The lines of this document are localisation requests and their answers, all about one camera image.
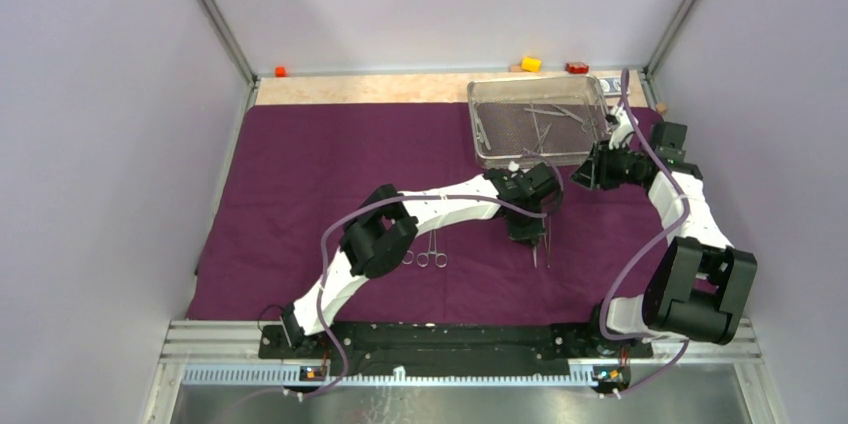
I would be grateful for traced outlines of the steel needle holder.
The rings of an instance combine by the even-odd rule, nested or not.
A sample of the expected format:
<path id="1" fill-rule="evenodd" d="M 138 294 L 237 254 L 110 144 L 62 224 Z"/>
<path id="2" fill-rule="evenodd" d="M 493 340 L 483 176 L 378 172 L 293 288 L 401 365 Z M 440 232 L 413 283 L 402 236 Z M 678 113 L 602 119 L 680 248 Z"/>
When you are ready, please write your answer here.
<path id="1" fill-rule="evenodd" d="M 549 236 L 543 237 L 543 247 L 545 252 L 545 267 L 546 269 L 551 268 L 551 238 Z"/>

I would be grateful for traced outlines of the metal mesh instrument tray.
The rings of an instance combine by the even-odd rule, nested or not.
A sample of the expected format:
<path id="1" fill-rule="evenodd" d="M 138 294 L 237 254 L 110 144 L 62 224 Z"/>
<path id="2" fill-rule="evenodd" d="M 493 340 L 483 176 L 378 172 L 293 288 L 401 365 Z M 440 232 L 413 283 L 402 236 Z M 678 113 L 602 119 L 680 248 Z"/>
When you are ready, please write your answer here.
<path id="1" fill-rule="evenodd" d="M 474 152 L 483 168 L 502 168 L 510 161 L 531 167 L 542 157 L 557 166 L 576 166 L 589 155 L 598 141 L 606 139 L 608 104 L 599 80 L 588 75 L 501 78 L 472 81 L 467 86 L 467 102 L 475 138 Z M 587 119 L 589 134 L 575 152 L 540 154 L 530 149 L 532 124 L 523 111 L 529 105 L 548 108 L 567 106 Z M 477 139 L 473 116 L 482 119 L 492 149 L 487 151 Z"/>

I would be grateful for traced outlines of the blue playing card deck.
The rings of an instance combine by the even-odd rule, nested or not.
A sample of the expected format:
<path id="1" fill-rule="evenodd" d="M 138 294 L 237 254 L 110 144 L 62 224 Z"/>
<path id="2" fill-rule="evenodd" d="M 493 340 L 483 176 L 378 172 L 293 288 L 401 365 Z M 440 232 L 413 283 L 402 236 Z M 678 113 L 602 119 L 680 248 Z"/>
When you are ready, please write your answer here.
<path id="1" fill-rule="evenodd" d="M 622 85 L 619 77 L 599 77 L 598 80 L 604 96 L 619 96 L 621 94 Z"/>

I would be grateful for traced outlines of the steel hemostat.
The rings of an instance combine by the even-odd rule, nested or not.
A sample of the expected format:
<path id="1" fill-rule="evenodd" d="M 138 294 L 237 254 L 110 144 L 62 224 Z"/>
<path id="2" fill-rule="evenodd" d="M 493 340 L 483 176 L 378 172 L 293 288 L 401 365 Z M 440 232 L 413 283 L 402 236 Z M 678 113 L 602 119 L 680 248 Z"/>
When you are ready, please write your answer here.
<path id="1" fill-rule="evenodd" d="M 448 255 L 438 246 L 438 234 L 435 230 L 428 234 L 427 249 L 418 253 L 415 263 L 422 268 L 430 265 L 436 268 L 445 268 L 448 265 Z"/>

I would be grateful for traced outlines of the steel forceps clamp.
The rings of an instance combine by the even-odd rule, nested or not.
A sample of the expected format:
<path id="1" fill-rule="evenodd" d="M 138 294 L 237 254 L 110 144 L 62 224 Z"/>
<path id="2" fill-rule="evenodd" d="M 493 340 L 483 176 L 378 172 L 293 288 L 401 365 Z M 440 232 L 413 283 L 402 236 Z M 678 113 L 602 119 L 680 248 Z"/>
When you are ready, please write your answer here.
<path id="1" fill-rule="evenodd" d="M 415 254 L 412 251 L 407 251 L 405 253 L 404 258 L 402 259 L 402 263 L 406 265 L 413 264 L 416 260 Z"/>

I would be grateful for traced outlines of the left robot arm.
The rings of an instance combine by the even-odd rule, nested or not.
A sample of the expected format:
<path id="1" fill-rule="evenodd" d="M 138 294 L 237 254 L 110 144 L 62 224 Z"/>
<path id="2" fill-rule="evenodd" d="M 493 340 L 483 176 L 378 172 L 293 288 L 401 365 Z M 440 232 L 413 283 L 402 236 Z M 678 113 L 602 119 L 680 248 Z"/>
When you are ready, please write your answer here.
<path id="1" fill-rule="evenodd" d="M 314 354 L 320 334 L 348 300 L 368 281 L 397 269 L 421 235 L 502 218 L 510 240 L 538 244 L 546 233 L 549 213 L 544 206 L 559 206 L 563 194 L 560 171 L 545 163 L 530 169 L 489 169 L 457 184 L 421 191 L 378 187 L 324 231 L 320 277 L 282 311 L 283 345 L 297 357 Z"/>

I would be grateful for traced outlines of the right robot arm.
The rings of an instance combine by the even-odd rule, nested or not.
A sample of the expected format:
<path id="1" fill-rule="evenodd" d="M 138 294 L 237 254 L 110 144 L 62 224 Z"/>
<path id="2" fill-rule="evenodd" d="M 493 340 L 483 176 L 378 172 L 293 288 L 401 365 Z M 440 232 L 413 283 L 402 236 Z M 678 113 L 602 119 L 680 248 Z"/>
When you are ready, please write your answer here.
<path id="1" fill-rule="evenodd" d="M 586 329 L 589 348 L 612 356 L 627 339 L 687 338 L 717 345 L 736 334 L 755 276 L 755 256 L 737 249 L 717 225 L 700 168 L 685 159 L 687 128 L 660 122 L 639 149 L 632 132 L 593 145 L 573 182 L 590 190 L 624 184 L 643 188 L 663 226 L 647 248 L 668 245 L 646 290 L 631 298 L 610 289 L 598 321 Z"/>

